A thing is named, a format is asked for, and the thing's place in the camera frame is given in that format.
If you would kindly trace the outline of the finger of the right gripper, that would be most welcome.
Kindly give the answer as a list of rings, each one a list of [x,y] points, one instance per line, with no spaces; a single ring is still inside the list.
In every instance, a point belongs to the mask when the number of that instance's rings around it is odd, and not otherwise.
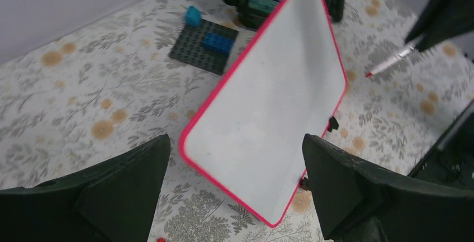
[[[414,42],[414,49],[423,52],[471,31],[473,0],[429,0],[404,43]]]

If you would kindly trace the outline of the silver red marker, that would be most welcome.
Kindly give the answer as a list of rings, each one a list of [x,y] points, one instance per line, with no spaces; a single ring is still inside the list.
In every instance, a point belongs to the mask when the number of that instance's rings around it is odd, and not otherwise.
[[[404,59],[405,57],[407,57],[409,54],[413,53],[414,51],[415,51],[415,43],[409,42],[402,49],[393,53],[387,59],[377,64],[373,69],[371,69],[368,73],[366,73],[365,77],[370,78],[378,73],[383,72],[384,70],[391,67],[395,63],[401,61],[402,59]]]

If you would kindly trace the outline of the pink framed whiteboard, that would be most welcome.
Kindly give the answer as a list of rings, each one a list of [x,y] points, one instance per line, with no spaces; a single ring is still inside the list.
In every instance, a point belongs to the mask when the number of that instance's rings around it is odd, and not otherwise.
[[[269,227],[305,173],[305,134],[325,134],[347,78],[324,0],[282,0],[178,143],[181,157]]]

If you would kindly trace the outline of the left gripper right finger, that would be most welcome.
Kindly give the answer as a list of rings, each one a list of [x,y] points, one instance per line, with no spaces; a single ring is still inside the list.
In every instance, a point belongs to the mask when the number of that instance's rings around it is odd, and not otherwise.
[[[395,173],[311,134],[302,153],[325,239],[374,219],[383,241],[473,240],[472,191]]]

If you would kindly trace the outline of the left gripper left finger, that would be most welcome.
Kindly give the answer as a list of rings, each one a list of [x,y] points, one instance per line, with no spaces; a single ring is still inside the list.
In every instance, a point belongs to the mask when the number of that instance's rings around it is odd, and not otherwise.
[[[1,191],[2,241],[146,241],[170,157],[160,135],[32,188]]]

